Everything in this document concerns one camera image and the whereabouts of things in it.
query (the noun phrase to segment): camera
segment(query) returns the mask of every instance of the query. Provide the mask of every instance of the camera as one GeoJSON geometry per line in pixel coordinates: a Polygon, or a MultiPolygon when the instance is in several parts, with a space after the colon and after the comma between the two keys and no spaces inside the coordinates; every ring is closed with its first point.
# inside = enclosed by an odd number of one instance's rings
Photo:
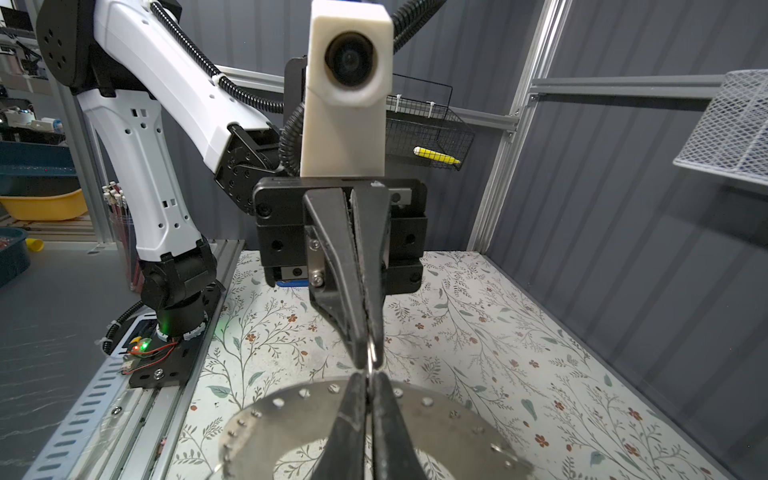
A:
{"type": "Polygon", "coordinates": [[[392,19],[381,5],[312,2],[303,177],[384,175],[393,31],[392,19]]]}

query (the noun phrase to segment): yellow marker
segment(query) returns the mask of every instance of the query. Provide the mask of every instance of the yellow marker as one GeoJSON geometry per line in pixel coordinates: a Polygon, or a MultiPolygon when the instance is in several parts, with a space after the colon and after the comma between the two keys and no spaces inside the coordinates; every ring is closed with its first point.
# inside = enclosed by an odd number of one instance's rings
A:
{"type": "Polygon", "coordinates": [[[461,161],[456,160],[454,157],[451,157],[450,155],[441,154],[440,152],[433,151],[433,150],[427,150],[426,148],[421,147],[415,147],[413,149],[414,155],[419,155],[420,157],[428,158],[429,160],[439,161],[444,164],[460,164],[461,161]]]}

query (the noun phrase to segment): gray wall panel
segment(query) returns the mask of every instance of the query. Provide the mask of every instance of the gray wall panel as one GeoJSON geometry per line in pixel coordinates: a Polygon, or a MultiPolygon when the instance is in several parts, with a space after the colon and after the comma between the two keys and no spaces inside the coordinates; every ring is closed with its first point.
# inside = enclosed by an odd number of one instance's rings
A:
{"type": "MultiPolygon", "coordinates": [[[[759,0],[575,2],[550,76],[768,68],[766,18],[759,0]]],[[[768,471],[768,187],[672,165],[705,107],[543,97],[488,254],[752,480],[768,471]]]]}
{"type": "MultiPolygon", "coordinates": [[[[381,3],[394,12],[404,1],[381,3]]],[[[306,54],[310,0],[180,3],[181,27],[219,65],[282,75],[289,58],[306,54]]],[[[451,105],[506,114],[542,4],[543,0],[451,0],[395,56],[395,73],[451,84],[451,105]]],[[[282,125],[281,116],[268,117],[282,125]]],[[[245,238],[249,247],[257,248],[252,220],[220,191],[187,135],[168,116],[165,129],[184,197],[200,231],[208,237],[245,238]]],[[[468,243],[501,138],[498,130],[472,129],[475,142],[459,172],[387,166],[389,175],[427,183],[430,250],[464,250],[468,243]]]]}

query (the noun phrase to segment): wire basket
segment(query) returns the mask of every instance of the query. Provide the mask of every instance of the wire basket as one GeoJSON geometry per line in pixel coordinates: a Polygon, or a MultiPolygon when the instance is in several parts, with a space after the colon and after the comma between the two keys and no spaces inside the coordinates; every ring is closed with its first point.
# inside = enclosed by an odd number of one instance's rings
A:
{"type": "Polygon", "coordinates": [[[728,72],[673,163],[768,185],[768,70],[728,72]]]}
{"type": "Polygon", "coordinates": [[[386,100],[386,159],[461,170],[475,133],[449,108],[452,88],[402,75],[394,77],[395,91],[405,93],[386,100]],[[443,98],[435,93],[440,88],[446,90],[443,98]],[[419,94],[445,103],[413,98],[419,94]]]}

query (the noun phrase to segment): floral pattern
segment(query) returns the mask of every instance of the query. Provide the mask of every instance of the floral pattern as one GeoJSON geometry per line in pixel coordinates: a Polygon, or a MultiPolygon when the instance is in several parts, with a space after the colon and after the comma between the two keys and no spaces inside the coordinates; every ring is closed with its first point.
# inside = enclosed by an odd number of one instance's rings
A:
{"type": "MultiPolygon", "coordinates": [[[[643,400],[478,253],[431,252],[422,288],[384,306],[390,378],[473,409],[535,466],[536,478],[725,478],[643,400]]],[[[205,478],[223,424],[275,390],[354,368],[306,288],[270,288],[243,252],[168,478],[205,478]]],[[[286,454],[276,478],[309,478],[322,443],[286,454]]],[[[430,478],[448,478],[420,455],[430,478]]]]}

